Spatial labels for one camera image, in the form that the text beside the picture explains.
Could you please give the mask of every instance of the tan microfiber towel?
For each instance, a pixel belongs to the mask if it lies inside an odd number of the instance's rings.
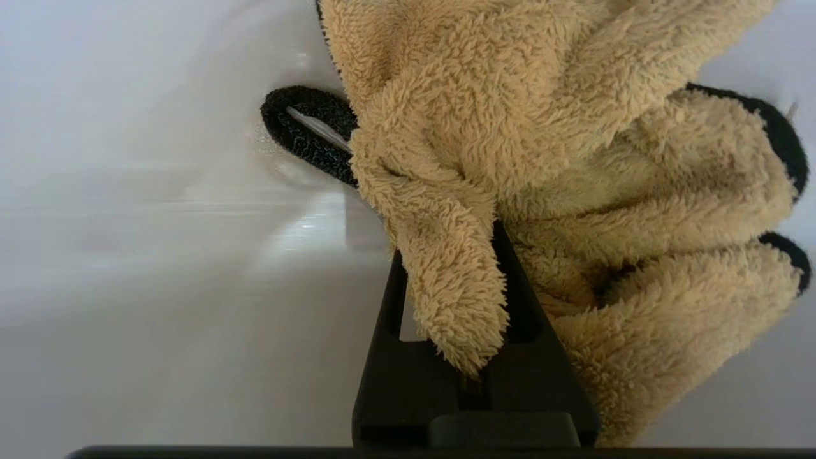
[[[796,196],[762,119],[683,89],[774,1],[320,3],[360,192],[403,255],[419,333],[457,368],[476,374],[507,327],[497,218],[599,445],[629,445],[793,302],[800,271],[756,241]]]

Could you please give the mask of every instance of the white background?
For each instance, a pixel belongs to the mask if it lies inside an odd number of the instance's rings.
[[[816,2],[701,80],[816,144]],[[345,445],[388,261],[353,192],[257,154],[264,95],[338,91],[312,0],[0,0],[0,454]],[[814,192],[784,231],[816,255]],[[816,447],[816,294],[644,444]]]

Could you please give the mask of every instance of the fluffy towel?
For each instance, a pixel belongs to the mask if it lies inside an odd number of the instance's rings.
[[[508,323],[497,218],[596,401],[599,445],[629,445],[804,286],[804,254],[759,237],[806,167],[786,171],[789,145],[744,100],[685,88],[775,1],[320,3],[360,192],[420,334],[463,372]]]

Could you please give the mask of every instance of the white glossy surface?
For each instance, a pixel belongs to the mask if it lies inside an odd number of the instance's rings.
[[[270,166],[254,133],[269,90],[340,89],[312,4],[0,1],[4,457],[348,443],[383,232],[354,193]],[[811,146],[815,11],[789,0],[703,72],[799,98]],[[809,247],[813,196],[787,227]],[[816,446],[806,303],[646,442]]]

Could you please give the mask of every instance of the microfiber towel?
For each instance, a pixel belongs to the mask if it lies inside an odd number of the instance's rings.
[[[804,189],[804,154],[795,133],[772,145],[777,112],[686,86],[774,4],[322,0],[353,175],[401,251],[420,335],[472,376],[498,352],[500,219],[596,402],[598,444],[626,446],[776,323],[809,279],[767,233]]]

